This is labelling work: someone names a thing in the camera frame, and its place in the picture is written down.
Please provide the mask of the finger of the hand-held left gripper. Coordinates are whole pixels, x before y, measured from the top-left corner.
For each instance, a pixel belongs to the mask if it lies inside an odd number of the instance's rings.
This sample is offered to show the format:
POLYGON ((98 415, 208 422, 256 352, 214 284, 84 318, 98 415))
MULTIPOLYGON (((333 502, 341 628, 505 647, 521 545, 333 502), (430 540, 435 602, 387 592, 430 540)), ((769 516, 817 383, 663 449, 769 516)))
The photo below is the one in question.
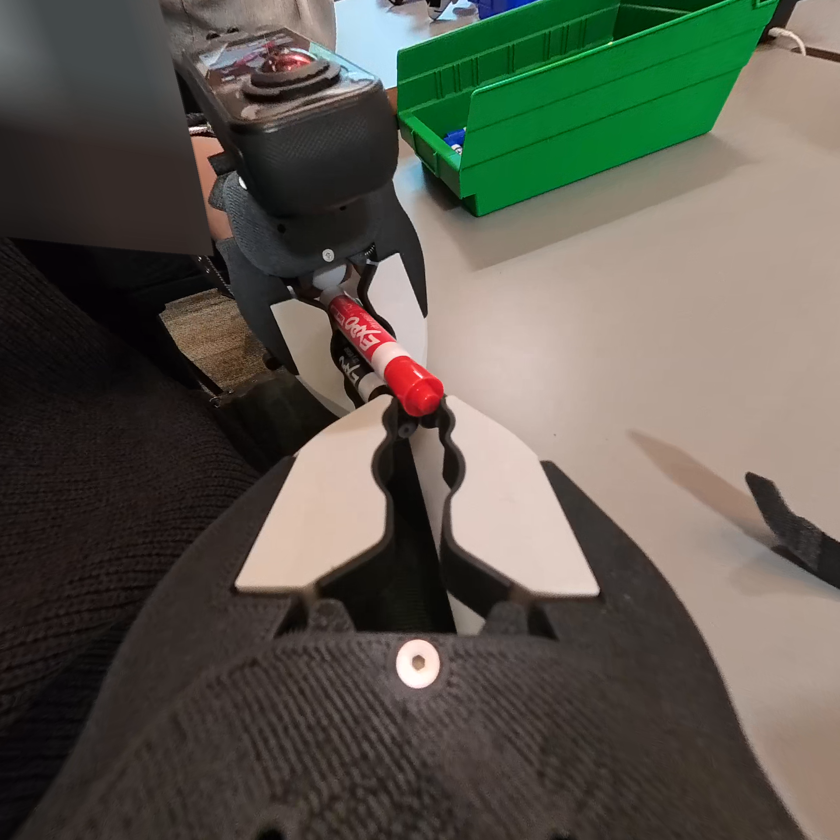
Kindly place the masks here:
POLYGON ((417 302, 400 255, 368 263, 365 293, 374 318, 422 366, 427 364, 427 317, 417 302))
POLYGON ((297 367, 299 382, 335 416, 353 411, 343 374, 330 353, 332 327, 327 313, 298 299, 278 302, 270 309, 297 367))

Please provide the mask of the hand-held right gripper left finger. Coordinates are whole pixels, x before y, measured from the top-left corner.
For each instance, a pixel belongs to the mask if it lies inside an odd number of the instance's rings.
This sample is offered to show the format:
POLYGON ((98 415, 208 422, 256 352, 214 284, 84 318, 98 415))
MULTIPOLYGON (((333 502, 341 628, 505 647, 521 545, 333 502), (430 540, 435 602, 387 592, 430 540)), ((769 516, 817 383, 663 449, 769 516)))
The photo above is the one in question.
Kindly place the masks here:
POLYGON ((399 405, 380 395, 308 441, 292 460, 238 573, 237 592, 340 598, 392 576, 392 448, 399 405))

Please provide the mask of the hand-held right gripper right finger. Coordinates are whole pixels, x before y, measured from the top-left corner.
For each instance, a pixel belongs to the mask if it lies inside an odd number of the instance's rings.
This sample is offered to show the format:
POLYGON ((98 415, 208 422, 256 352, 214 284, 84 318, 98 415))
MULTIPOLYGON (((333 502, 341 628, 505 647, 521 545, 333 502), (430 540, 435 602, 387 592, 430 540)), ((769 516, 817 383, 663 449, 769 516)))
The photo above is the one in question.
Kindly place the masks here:
POLYGON ((546 465, 513 432, 448 395, 437 419, 444 449, 440 564, 447 592, 478 616, 600 594, 546 465))

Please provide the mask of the red dry erase marker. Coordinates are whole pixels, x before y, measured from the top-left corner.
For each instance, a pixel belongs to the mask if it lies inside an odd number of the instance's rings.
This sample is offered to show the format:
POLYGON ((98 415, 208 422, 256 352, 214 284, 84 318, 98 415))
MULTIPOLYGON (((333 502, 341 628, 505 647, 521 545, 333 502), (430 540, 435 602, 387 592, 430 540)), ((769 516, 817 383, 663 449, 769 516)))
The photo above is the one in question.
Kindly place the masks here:
POLYGON ((339 287, 324 291, 320 302, 408 415, 420 418, 436 413, 445 395, 443 383, 415 361, 359 302, 339 287))

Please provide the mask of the green plastic bin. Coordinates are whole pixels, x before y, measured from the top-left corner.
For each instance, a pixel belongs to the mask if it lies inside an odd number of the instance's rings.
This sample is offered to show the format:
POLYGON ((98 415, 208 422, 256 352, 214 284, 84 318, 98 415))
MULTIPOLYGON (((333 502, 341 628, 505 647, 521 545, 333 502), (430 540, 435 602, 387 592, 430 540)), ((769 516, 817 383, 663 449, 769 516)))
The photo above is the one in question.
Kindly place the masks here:
POLYGON ((476 217, 713 128, 771 1, 543 1, 401 49, 402 136, 476 217), (447 132, 466 128, 462 155, 447 132))

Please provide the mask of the grey desk with wooden edge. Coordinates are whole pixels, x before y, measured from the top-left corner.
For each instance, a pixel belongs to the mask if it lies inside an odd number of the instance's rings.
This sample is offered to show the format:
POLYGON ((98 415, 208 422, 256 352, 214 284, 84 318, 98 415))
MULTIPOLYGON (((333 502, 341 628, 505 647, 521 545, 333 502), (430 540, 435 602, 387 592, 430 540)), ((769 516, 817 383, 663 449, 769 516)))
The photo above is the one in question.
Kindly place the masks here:
POLYGON ((655 562, 813 838, 838 838, 838 592, 744 476, 838 538, 838 62, 757 51, 714 130, 474 218, 401 143, 428 367, 655 562))
POLYGON ((336 17, 336 49, 350 57, 359 49, 414 46, 448 32, 479 22, 476 6, 454 2, 441 17, 432 19, 426 2, 339 1, 333 6, 336 17))

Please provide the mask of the person's left hand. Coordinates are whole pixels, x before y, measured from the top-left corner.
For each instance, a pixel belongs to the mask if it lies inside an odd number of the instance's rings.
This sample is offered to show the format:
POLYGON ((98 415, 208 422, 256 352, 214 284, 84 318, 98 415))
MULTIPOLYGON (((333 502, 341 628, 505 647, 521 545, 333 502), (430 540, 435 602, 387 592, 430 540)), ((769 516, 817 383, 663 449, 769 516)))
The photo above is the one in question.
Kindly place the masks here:
POLYGON ((233 235, 228 217, 224 212, 214 208, 209 202, 211 191, 217 179, 210 158, 216 154, 221 154, 223 147, 215 138, 202 135, 192 136, 191 142, 212 240, 215 242, 226 240, 233 235))

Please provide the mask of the person's black clothing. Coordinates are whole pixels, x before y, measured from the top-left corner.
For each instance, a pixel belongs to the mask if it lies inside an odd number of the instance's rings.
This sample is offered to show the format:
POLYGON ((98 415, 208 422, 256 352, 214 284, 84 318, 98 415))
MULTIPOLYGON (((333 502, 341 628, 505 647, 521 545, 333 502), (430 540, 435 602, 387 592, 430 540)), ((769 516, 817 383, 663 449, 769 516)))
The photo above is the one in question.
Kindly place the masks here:
POLYGON ((2 239, 1 837, 74 749, 186 549, 331 416, 292 377, 222 415, 2 239))

